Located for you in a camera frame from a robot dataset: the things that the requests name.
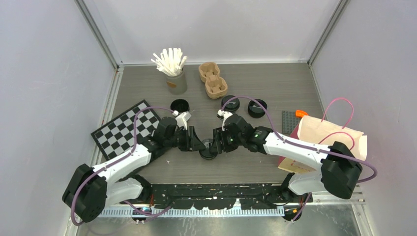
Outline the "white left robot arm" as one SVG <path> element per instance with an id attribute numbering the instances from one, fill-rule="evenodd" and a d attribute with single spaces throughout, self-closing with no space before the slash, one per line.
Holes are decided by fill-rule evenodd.
<path id="1" fill-rule="evenodd" d="M 123 154 L 93 167 L 80 165 L 62 201 L 70 207 L 71 214 L 78 215 L 83 222 L 94 220 L 104 208 L 126 200 L 144 204 L 151 199 L 152 185 L 136 171 L 171 148 L 202 151 L 206 147 L 194 127 L 178 125 L 175 118 L 164 117 L 151 134 Z"/>

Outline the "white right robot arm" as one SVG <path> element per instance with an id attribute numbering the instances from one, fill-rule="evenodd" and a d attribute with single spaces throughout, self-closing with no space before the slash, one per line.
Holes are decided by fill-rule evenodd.
<path id="1" fill-rule="evenodd" d="M 341 143 L 320 145 L 291 138 L 272 129 L 252 127 L 238 114 L 219 110 L 222 126 L 214 129 L 209 152 L 215 155 L 243 146 L 250 152 L 276 155 L 300 162 L 313 171 L 290 173 L 281 185 L 281 197 L 293 202 L 309 192 L 327 191 L 341 199 L 350 199 L 362 172 L 360 161 Z"/>

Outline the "brown cardboard cup carrier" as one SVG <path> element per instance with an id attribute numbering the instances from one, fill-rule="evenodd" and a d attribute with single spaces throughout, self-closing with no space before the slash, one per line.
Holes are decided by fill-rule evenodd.
<path id="1" fill-rule="evenodd" d="M 198 67 L 200 79 L 205 83 L 209 98 L 218 99 L 227 95 L 228 85 L 220 76 L 219 66 L 215 62 L 205 62 Z"/>

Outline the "black coffee lid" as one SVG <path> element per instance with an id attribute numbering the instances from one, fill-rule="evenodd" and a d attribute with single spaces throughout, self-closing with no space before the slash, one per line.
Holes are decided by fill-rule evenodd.
<path id="1" fill-rule="evenodd" d="M 205 160 L 213 160 L 217 156 L 216 153 L 210 151 L 210 147 L 213 145 L 213 139 L 204 139 L 202 140 L 202 143 L 204 144 L 205 149 L 199 151 L 200 156 Z"/>
<path id="2" fill-rule="evenodd" d="M 240 101 L 238 98 L 233 99 L 230 102 L 226 103 L 228 100 L 230 100 L 233 97 L 234 95 L 226 95 L 221 100 L 221 106 L 223 107 L 224 105 L 226 105 L 224 110 L 227 112 L 235 113 L 240 107 Z"/>

